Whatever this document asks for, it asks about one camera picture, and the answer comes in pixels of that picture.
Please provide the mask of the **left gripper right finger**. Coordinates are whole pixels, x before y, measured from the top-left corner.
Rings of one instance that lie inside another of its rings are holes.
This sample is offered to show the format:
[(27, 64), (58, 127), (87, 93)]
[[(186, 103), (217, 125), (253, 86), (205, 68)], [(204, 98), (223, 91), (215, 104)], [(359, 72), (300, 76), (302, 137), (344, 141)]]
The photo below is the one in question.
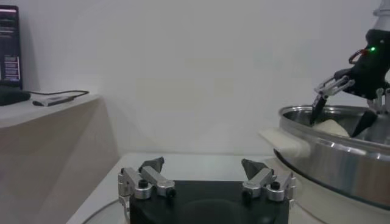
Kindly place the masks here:
[(242, 182), (242, 196), (245, 202), (251, 202), (265, 194), (274, 202), (293, 201), (296, 178), (292, 172), (276, 172), (265, 163), (242, 159), (241, 165), (248, 178)]

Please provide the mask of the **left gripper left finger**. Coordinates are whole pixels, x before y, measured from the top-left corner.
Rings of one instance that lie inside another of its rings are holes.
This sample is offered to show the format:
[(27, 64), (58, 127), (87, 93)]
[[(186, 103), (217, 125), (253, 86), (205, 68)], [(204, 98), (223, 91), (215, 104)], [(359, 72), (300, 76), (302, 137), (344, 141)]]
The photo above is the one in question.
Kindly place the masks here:
[(122, 168), (118, 174), (119, 196), (133, 196), (138, 200), (147, 200), (151, 198), (152, 191), (155, 189), (158, 196), (175, 197), (175, 182), (161, 174), (164, 163), (164, 157), (159, 157), (144, 161), (138, 169)]

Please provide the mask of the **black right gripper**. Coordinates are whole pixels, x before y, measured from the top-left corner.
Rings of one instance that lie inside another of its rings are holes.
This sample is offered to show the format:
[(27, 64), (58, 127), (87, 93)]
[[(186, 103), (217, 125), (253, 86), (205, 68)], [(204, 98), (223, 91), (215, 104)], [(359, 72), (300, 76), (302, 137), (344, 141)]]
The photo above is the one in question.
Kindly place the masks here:
[(330, 96), (344, 91), (367, 100), (369, 109), (360, 117), (351, 137), (370, 128), (380, 114), (389, 116), (389, 32), (371, 29), (367, 45), (349, 57), (351, 68), (342, 69), (315, 87), (317, 96), (312, 104), (310, 125), (313, 125)]

